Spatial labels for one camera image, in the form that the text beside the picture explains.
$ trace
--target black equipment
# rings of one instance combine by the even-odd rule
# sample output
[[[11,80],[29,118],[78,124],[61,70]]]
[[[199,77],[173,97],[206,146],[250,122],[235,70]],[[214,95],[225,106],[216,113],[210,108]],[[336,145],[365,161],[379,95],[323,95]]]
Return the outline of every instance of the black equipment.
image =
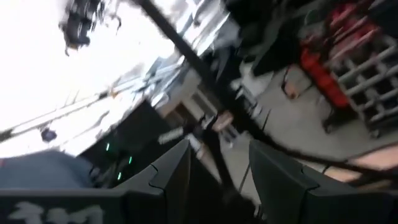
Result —
[[[150,145],[152,139],[167,131],[170,131],[167,122],[148,101],[143,101],[136,105],[133,111],[125,114],[120,124],[104,133],[102,138],[79,157],[104,171],[111,166],[120,150],[127,150],[127,153],[133,156],[136,174],[177,143],[165,147]]]
[[[398,221],[394,192],[361,192],[260,141],[251,141],[249,160],[268,223]]]
[[[93,32],[97,22],[104,24],[106,17],[119,22],[117,30],[121,27],[121,18],[115,13],[107,11],[107,3],[103,0],[74,0],[66,9],[68,19],[58,26],[64,33],[66,42],[65,54],[69,56],[68,49],[78,50],[90,45],[89,32]]]
[[[216,203],[218,206],[216,207],[215,214],[212,214],[212,216],[208,216],[205,214],[211,213],[209,211],[209,208],[204,209],[203,207],[206,207],[205,203],[203,203],[203,198],[195,198],[193,196],[194,194],[197,194],[197,191],[202,190],[200,189],[201,186],[191,186],[195,180],[193,179],[203,179],[203,176],[200,175],[191,175],[189,180],[186,182],[176,182],[175,184],[182,184],[186,188],[189,186],[189,194],[187,195],[187,192],[184,192],[180,188],[175,188],[173,185],[170,185],[170,191],[171,192],[180,192],[181,196],[178,196],[176,193],[170,193],[167,195],[167,197],[172,198],[174,200],[174,197],[179,197],[180,198],[180,207],[179,211],[170,211],[169,208],[167,208],[167,213],[169,212],[174,212],[176,213],[175,215],[175,220],[182,220],[182,218],[185,219],[184,223],[196,223],[197,218],[190,214],[190,212],[185,213],[183,209],[183,205],[185,203],[191,204],[190,207],[188,207],[188,210],[197,212],[197,207],[201,208],[201,210],[204,209],[203,212],[200,212],[202,214],[202,217],[200,218],[200,222],[197,223],[219,223],[219,222],[235,222],[235,223],[262,223],[262,213],[261,212],[256,212],[256,206],[253,204],[253,202],[246,198],[243,197],[238,189],[234,186],[232,177],[228,171],[228,167],[225,163],[225,160],[223,158],[223,155],[221,153],[221,147],[220,147],[220,139],[219,139],[219,134],[215,132],[212,128],[214,123],[217,121],[218,116],[212,117],[211,121],[206,125],[206,128],[203,129],[201,125],[201,121],[198,124],[188,124],[185,125],[184,127],[180,127],[177,129],[173,129],[165,134],[161,134],[159,137],[155,138],[153,141],[151,141],[148,146],[159,146],[159,145],[168,145],[170,142],[175,142],[179,141],[182,137],[188,135],[188,134],[194,134],[195,136],[198,136],[210,149],[211,155],[215,161],[216,167],[218,169],[221,183],[213,182],[213,178],[209,178],[208,180],[210,181],[210,186],[213,190],[217,191],[218,193],[218,199],[213,203]],[[183,142],[178,143],[174,148],[178,147],[179,145],[182,145]],[[173,156],[171,156],[170,152],[166,152],[164,156],[160,157],[160,159],[165,158],[172,159]],[[117,167],[112,167],[109,169],[109,172],[106,172],[106,175],[110,176],[110,178],[107,178],[106,180],[110,180],[111,183],[103,183],[106,186],[112,186],[115,185],[116,189],[125,186],[125,182],[122,182],[121,184],[118,183],[116,180],[116,176],[120,172],[125,172],[125,169],[128,169],[127,166],[127,159],[129,156],[127,154],[120,155],[114,165]],[[197,159],[195,156],[191,158],[192,163],[196,163]],[[196,168],[193,169],[200,169],[201,165],[196,165]]]

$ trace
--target cable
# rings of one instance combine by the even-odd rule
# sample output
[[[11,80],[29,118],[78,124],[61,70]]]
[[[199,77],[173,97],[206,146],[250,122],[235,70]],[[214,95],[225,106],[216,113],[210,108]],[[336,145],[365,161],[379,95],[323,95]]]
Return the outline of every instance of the cable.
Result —
[[[244,185],[244,183],[245,183],[245,181],[246,181],[246,178],[248,177],[248,174],[249,174],[249,170],[250,170],[250,163],[248,164],[248,167],[246,168],[246,171],[244,172],[241,185],[239,186],[239,189],[238,189],[239,193],[242,192],[243,185]]]
[[[271,110],[272,110],[272,109],[269,109],[269,111],[268,111],[268,113],[267,113],[267,116],[266,116],[266,119],[265,119],[264,123],[262,124],[262,128],[261,128],[262,131],[264,131],[264,128],[266,128],[266,125],[267,125],[267,123],[268,123],[269,115],[271,114]]]
[[[325,168],[322,169],[321,173],[325,174],[325,172],[330,168],[329,165],[326,165]]]

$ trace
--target concrete floor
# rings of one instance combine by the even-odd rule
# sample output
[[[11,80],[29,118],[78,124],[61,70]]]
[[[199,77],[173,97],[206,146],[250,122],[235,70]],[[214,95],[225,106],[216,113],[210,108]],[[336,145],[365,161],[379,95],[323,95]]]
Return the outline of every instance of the concrete floor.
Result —
[[[291,75],[299,77],[302,74],[293,69]],[[316,89],[312,88],[300,98],[290,101],[279,88],[282,76],[282,73],[274,75],[272,81],[264,87],[265,91],[259,95],[258,102],[263,106],[263,111],[257,117],[257,122],[262,126],[271,109],[265,131],[280,143],[308,154],[341,161],[397,144],[398,131],[388,132],[379,139],[372,139],[358,120],[326,134],[322,130],[315,103],[320,96]],[[260,203],[251,171],[249,170],[247,177],[244,177],[249,165],[250,139],[248,134],[243,134],[236,139],[233,148],[225,148],[223,153],[236,187],[243,182],[242,193]],[[203,162],[216,174],[215,165],[206,154],[203,156]],[[320,172],[325,168],[320,164],[303,163]]]

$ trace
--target metal pole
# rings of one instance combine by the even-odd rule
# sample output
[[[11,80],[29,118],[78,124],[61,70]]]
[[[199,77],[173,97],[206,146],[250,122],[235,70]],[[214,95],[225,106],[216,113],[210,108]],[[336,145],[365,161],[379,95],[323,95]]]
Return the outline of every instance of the metal pole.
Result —
[[[156,6],[154,6],[152,1],[143,0],[137,1],[137,3],[155,22],[159,29],[162,30],[162,32],[175,44],[180,53],[185,56],[187,62],[194,70],[196,70],[206,87],[214,92],[220,99],[224,108],[234,115],[234,120],[237,125],[249,131],[253,138],[269,144],[271,140],[270,137],[266,136],[246,113],[244,108],[235,102],[234,96],[228,86],[216,85],[209,66],[202,61],[202,59],[199,58],[192,48],[182,39]]]

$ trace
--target metal rack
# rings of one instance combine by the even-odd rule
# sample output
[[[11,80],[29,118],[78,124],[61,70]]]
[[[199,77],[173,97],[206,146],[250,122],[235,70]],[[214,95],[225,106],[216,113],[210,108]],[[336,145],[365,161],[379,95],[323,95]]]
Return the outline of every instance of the metal rack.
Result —
[[[349,34],[365,26],[367,21],[366,17],[359,19],[336,41],[349,39]],[[371,137],[378,138],[380,129],[391,125],[388,124],[391,119],[398,118],[396,40],[382,34],[378,28],[371,29],[361,38],[336,50],[326,65]]]

